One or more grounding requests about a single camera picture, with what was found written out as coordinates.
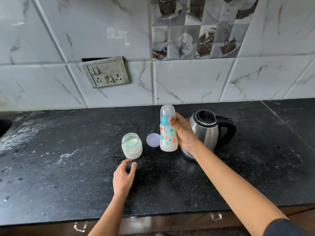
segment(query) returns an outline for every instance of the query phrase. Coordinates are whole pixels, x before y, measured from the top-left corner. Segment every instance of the kettle base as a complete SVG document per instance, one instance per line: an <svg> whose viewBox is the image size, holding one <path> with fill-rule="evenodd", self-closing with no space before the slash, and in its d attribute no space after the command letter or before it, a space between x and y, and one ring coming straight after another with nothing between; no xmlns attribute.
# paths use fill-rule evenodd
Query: kettle base
<svg viewBox="0 0 315 236"><path fill-rule="evenodd" d="M187 151L184 151L182 148L180 149L181 152L183 153L183 155L185 157L187 157L187 159L191 160L191 161L196 161L196 159Z"/></svg>

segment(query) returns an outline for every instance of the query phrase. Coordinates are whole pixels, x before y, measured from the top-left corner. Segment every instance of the sleeve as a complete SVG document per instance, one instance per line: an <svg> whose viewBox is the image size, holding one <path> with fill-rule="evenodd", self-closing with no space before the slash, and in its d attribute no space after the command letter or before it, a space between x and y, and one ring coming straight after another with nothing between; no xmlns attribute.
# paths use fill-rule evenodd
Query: sleeve
<svg viewBox="0 0 315 236"><path fill-rule="evenodd" d="M275 219L265 229L263 236L312 236L288 219Z"/></svg>

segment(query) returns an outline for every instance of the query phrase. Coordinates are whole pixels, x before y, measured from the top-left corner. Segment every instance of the hand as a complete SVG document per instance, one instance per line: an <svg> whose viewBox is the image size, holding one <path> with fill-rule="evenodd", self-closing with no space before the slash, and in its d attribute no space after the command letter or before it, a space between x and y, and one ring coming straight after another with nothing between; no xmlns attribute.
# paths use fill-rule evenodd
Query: hand
<svg viewBox="0 0 315 236"><path fill-rule="evenodd" d="M178 112L176 112L176 119L169 117L168 122L177 131L178 143L185 151L191 152L199 139L191 129L190 123Z"/></svg>
<svg viewBox="0 0 315 236"><path fill-rule="evenodd" d="M114 172L113 187L114 195L127 198L129 190L135 178L137 163L131 164L130 173L126 172L126 164L131 162L132 159L123 160Z"/></svg>

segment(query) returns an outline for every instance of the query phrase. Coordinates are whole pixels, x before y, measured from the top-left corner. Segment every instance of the glass jar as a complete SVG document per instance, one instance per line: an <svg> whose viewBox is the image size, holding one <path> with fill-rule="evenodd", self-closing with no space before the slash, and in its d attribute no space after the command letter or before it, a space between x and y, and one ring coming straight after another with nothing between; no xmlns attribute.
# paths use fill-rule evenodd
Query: glass jar
<svg viewBox="0 0 315 236"><path fill-rule="evenodd" d="M124 135L121 147L128 159L137 159L142 154L142 142L139 136L133 132Z"/></svg>

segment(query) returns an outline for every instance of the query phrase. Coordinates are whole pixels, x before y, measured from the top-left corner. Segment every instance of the sink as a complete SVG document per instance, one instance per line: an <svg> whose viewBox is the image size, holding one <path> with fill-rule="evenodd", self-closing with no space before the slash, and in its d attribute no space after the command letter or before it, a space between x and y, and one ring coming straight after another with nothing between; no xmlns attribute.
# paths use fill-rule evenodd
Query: sink
<svg viewBox="0 0 315 236"><path fill-rule="evenodd" d="M7 119L0 119L0 138L12 127L13 122Z"/></svg>

